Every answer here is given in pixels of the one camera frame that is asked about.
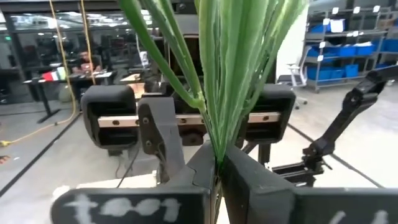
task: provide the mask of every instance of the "yellow cable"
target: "yellow cable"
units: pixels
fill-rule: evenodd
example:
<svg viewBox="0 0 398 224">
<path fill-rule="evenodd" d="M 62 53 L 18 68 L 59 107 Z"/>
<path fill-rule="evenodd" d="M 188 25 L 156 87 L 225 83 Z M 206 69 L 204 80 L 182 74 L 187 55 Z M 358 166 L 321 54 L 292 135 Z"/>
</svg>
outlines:
<svg viewBox="0 0 398 224">
<path fill-rule="evenodd" d="M 31 137 L 31 136 L 33 136 L 33 135 L 35 135 L 35 134 L 37 134 L 37 133 L 39 133 L 41 131 L 44 131 L 44 130 L 46 130 L 46 129 L 50 128 L 50 127 L 56 126 L 58 124 L 67 123 L 67 122 L 71 121 L 72 118 L 76 114 L 76 97 L 73 94 L 72 86 L 71 86 L 71 83 L 70 83 L 68 63 L 67 63 L 67 60 L 66 60 L 65 51 L 63 49 L 62 36 L 61 36 L 61 32 L 60 32 L 60 29 L 59 29 L 59 26 L 58 26 L 57 17 L 55 16 L 55 10 L 54 10 L 54 6 L 53 6 L 53 3 L 52 3 L 52 0 L 50 0 L 49 3 L 50 3 L 50 8 L 51 8 L 51 14 L 52 14 L 53 20 L 55 21 L 55 29 L 56 29 L 57 35 L 58 35 L 58 43 L 60 45 L 60 50 L 61 50 L 61 55 L 62 55 L 62 63 L 63 63 L 63 66 L 65 68 L 67 85 L 68 85 L 69 92 L 70 92 L 71 97 L 72 97 L 72 110 L 73 110 L 73 112 L 72 112 L 71 116 L 68 119 L 60 121 L 60 122 L 57 122 L 57 123 L 54 123 L 54 124 L 47 125 L 47 126 L 45 126 L 43 128 L 40 128 L 40 129 L 30 133 L 30 134 L 27 134 L 27 135 L 25 135 L 25 136 L 23 136 L 23 137 L 21 137 L 19 139 L 16 139 L 16 140 L 13 140 L 13 141 L 0 141 L 0 147 L 1 146 L 2 147 L 6 147 L 6 146 L 8 146 L 10 144 L 13 144 L 13 143 L 21 141 L 21 140 L 23 140 L 25 138 Z M 94 78 L 94 75 L 93 75 L 93 62 L 92 62 L 92 59 L 91 59 L 90 39 L 88 38 L 88 27 L 87 27 L 86 12 L 85 12 L 85 7 L 84 7 L 83 0 L 81 0 L 81 10 L 82 10 L 82 16 L 83 16 L 83 22 L 84 22 L 84 31 L 85 31 L 85 36 L 86 36 L 88 57 L 89 57 L 89 60 L 90 60 L 91 79 L 93 81 L 93 84 L 95 85 L 96 82 L 95 82 L 95 78 Z"/>
<path fill-rule="evenodd" d="M 61 36 L 60 29 L 59 29 L 59 27 L 58 27 L 57 18 L 55 17 L 55 10 L 54 10 L 54 6 L 53 6 L 53 4 L 52 4 L 52 0 L 50 0 L 49 3 L 50 3 L 50 8 L 51 8 L 51 14 L 52 14 L 53 20 L 55 21 L 55 30 L 57 31 L 57 35 L 58 35 L 58 43 L 59 43 L 59 45 L 60 45 L 60 50 L 61 50 L 61 55 L 62 55 L 62 63 L 63 63 L 63 67 L 64 67 L 64 69 L 65 69 L 65 74 L 66 74 L 66 78 L 67 78 L 67 85 L 68 85 L 68 88 L 69 88 L 69 92 L 70 92 L 70 94 L 71 94 L 71 96 L 72 96 L 72 110 L 73 110 L 73 111 L 72 111 L 72 114 L 70 115 L 70 117 L 69 117 L 68 119 L 63 120 L 63 121 L 60 121 L 60 122 L 57 122 L 57 123 L 54 123 L 54 124 L 47 125 L 47 126 L 45 126 L 45 127 L 43 127 L 43 128 L 40 128 L 40 129 L 38 129 L 38 130 L 36 130 L 36 131 L 30 133 L 30 134 L 27 134 L 27 135 L 25 135 L 25 136 L 19 138 L 19 139 L 10 141 L 10 142 L 9 142 L 10 144 L 13 144 L 13 143 L 18 142 L 18 141 L 21 141 L 21 140 L 23 140 L 23 139 L 25 139 L 25 138 L 31 137 L 32 135 L 35 135 L 35 134 L 37 134 L 37 133 L 39 133 L 39 132 L 41 132 L 41 131 L 43 131 L 43 130 L 46 130 L 47 128 L 53 127 L 53 126 L 55 126 L 55 125 L 67 123 L 67 122 L 69 122 L 70 120 L 72 120 L 72 118 L 73 118 L 73 117 L 75 116 L 75 114 L 76 114 L 76 98 L 75 98 L 75 95 L 73 94 L 72 86 L 71 86 L 71 84 L 70 84 L 69 70 L 68 70 L 68 62 L 67 62 L 67 60 L 66 60 L 65 51 L 63 50 L 62 36 Z"/>
<path fill-rule="evenodd" d="M 84 0 L 80 0 L 81 4 L 81 15 L 83 16 L 83 29 L 85 30 L 85 36 L 86 36 L 86 43 L 87 43 L 87 51 L 88 51 L 88 60 L 90 61 L 90 72 L 91 72 L 91 79 L 93 80 L 94 85 L 95 83 L 95 78 L 94 78 L 94 70 L 93 70 L 93 62 L 91 59 L 91 47 L 90 47 L 90 39 L 88 38 L 88 26 L 87 26 L 87 18 L 86 18 L 86 10 L 85 10 L 85 3 Z"/>
</svg>

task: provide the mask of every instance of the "desk leg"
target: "desk leg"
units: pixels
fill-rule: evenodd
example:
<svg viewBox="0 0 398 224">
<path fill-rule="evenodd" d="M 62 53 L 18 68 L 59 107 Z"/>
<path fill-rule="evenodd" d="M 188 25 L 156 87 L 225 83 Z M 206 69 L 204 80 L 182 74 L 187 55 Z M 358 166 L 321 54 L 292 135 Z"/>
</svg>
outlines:
<svg viewBox="0 0 398 224">
<path fill-rule="evenodd" d="M 51 118 L 54 114 L 58 113 L 60 111 L 60 109 L 56 109 L 54 111 L 51 111 L 50 105 L 49 105 L 49 100 L 47 99 L 45 93 L 44 93 L 44 89 L 42 84 L 40 83 L 36 83 L 36 89 L 37 89 L 37 93 L 39 94 L 40 99 L 43 102 L 44 105 L 44 109 L 45 109 L 45 113 L 46 115 L 43 118 L 40 118 L 37 123 L 43 123 L 45 120 Z"/>
<path fill-rule="evenodd" d="M 269 162 L 270 153 L 271 153 L 271 144 L 259 144 L 258 162 L 262 166 L 264 166 L 264 164 Z"/>
</svg>

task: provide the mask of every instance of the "glass window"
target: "glass window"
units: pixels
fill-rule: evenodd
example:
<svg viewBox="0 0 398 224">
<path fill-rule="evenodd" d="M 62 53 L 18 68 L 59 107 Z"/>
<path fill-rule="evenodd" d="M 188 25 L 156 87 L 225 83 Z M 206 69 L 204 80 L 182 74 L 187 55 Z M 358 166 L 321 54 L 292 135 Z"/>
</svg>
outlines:
<svg viewBox="0 0 398 224">
<path fill-rule="evenodd" d="M 79 50 L 86 46 L 83 31 L 61 32 L 63 49 L 68 61 L 78 58 Z M 62 56 L 56 32 L 34 32 L 18 34 L 24 59 L 28 67 L 46 67 L 52 63 L 61 63 Z"/>
<path fill-rule="evenodd" d="M 11 37 L 0 34 L 0 69 L 13 69 L 17 67 L 15 56 L 12 53 Z"/>
<path fill-rule="evenodd" d="M 69 28 L 83 28 L 83 19 L 80 13 L 77 12 L 57 12 L 55 14 L 57 21 L 50 13 L 45 14 L 31 14 L 23 13 L 19 15 L 12 15 L 17 30 L 27 29 L 54 29 L 56 24 L 62 29 Z"/>
<path fill-rule="evenodd" d="M 147 10 L 142 10 L 142 15 L 148 26 L 152 25 L 152 18 Z M 129 21 L 123 12 L 92 12 L 87 13 L 90 27 L 117 27 L 129 26 Z"/>
<path fill-rule="evenodd" d="M 159 37 L 157 28 L 148 28 L 148 32 L 153 37 Z M 108 63 L 125 67 L 141 64 L 134 29 L 92 30 L 91 34 L 90 43 L 93 55 L 100 55 L 104 66 Z M 143 51 L 143 46 L 140 45 L 139 50 Z"/>
<path fill-rule="evenodd" d="M 5 24 L 0 24 L 0 30 L 7 30 L 7 27 Z"/>
</svg>

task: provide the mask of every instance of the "red object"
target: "red object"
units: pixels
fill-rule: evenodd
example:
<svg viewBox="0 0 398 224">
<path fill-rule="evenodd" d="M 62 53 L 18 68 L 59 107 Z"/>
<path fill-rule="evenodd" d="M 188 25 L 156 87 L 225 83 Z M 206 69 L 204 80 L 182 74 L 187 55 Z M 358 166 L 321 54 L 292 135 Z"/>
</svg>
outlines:
<svg viewBox="0 0 398 224">
<path fill-rule="evenodd" d="M 43 78 L 45 81 L 54 81 L 51 72 L 46 72 L 43 74 Z"/>
</svg>

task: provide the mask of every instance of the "blue bin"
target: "blue bin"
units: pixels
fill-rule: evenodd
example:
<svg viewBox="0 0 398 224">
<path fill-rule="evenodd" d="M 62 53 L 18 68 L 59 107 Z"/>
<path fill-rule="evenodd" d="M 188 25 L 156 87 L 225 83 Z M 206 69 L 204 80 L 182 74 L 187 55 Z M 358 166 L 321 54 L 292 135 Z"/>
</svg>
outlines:
<svg viewBox="0 0 398 224">
<path fill-rule="evenodd" d="M 374 46 L 357 46 L 356 55 L 371 55 L 373 54 Z"/>
<path fill-rule="evenodd" d="M 344 47 L 327 47 L 327 51 L 340 56 L 340 57 L 352 57 L 355 56 L 355 46 L 344 46 Z"/>
<path fill-rule="evenodd" d="M 398 39 L 387 39 L 384 41 L 386 52 L 398 52 Z"/>
<path fill-rule="evenodd" d="M 386 67 L 389 67 L 389 66 L 391 66 L 391 65 L 388 65 L 388 64 L 377 64 L 376 68 L 386 68 Z"/>
<path fill-rule="evenodd" d="M 380 40 L 372 41 L 374 52 L 377 51 L 377 48 L 379 47 L 379 43 L 380 43 Z M 384 41 L 382 41 L 382 43 L 381 43 L 380 51 L 381 52 L 386 51 L 386 43 Z"/>
<path fill-rule="evenodd" d="M 333 69 L 330 67 L 322 67 L 319 70 L 319 77 L 318 81 L 322 82 L 322 80 L 329 80 L 331 77 Z M 307 68 L 307 77 L 311 80 L 316 80 L 317 78 L 317 68 L 312 67 L 312 68 Z"/>
<path fill-rule="evenodd" d="M 308 51 L 307 56 L 308 56 L 308 57 L 318 57 L 318 56 L 319 56 L 319 52 L 320 52 L 319 47 L 314 47 L 314 46 L 313 46 L 313 47 Z M 327 59 L 327 57 L 335 57 L 335 56 L 336 56 L 336 54 L 330 53 L 330 52 L 328 52 L 328 51 L 325 49 L 325 50 L 323 51 L 323 57 L 324 57 L 325 59 L 323 59 L 322 62 L 332 62 L 333 59 L 332 59 L 332 58 Z"/>
<path fill-rule="evenodd" d="M 345 77 L 357 77 L 358 76 L 358 65 L 346 65 L 345 66 Z"/>
<path fill-rule="evenodd" d="M 314 27 L 311 28 L 310 32 L 311 33 L 322 33 L 323 32 L 323 26 L 322 24 L 320 25 L 316 25 Z M 331 28 L 330 28 L 330 24 L 326 25 L 326 32 L 330 32 Z"/>
<path fill-rule="evenodd" d="M 343 76 L 344 76 L 344 70 L 343 69 L 341 69 L 341 68 L 339 68 L 339 69 L 334 69 L 332 72 L 331 72 L 331 75 L 330 75 L 330 79 L 335 79 L 334 81 L 336 81 L 337 79 L 341 79 L 341 78 L 343 78 Z"/>
</svg>

